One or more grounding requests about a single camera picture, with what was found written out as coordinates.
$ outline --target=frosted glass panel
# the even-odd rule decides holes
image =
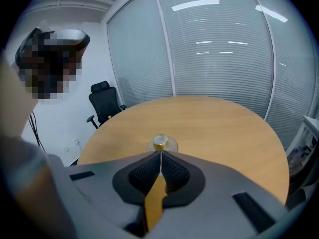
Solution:
[[[262,118],[270,98],[272,52],[255,0],[160,0],[177,95],[208,95]]]
[[[266,121],[284,147],[308,115],[315,91],[316,61],[306,22],[289,0],[260,0],[274,35],[277,73]]]
[[[156,0],[133,0],[108,24],[116,80],[128,107],[172,96],[163,28]]]

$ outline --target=office chair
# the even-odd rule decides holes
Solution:
[[[89,100],[91,101],[98,116],[98,121],[100,123],[99,127],[109,119],[109,116],[113,117],[126,109],[126,105],[119,106],[116,97],[116,89],[114,87],[110,87],[107,81],[93,84],[91,86],[91,92]],[[92,122],[93,126],[98,129],[93,118],[94,115],[90,116],[86,122]]]

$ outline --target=wooden tabletop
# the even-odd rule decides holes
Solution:
[[[232,167],[285,203],[289,168],[276,133],[251,110],[213,97],[176,96],[130,107],[96,130],[78,164],[146,152],[159,133],[175,139],[179,153]]]

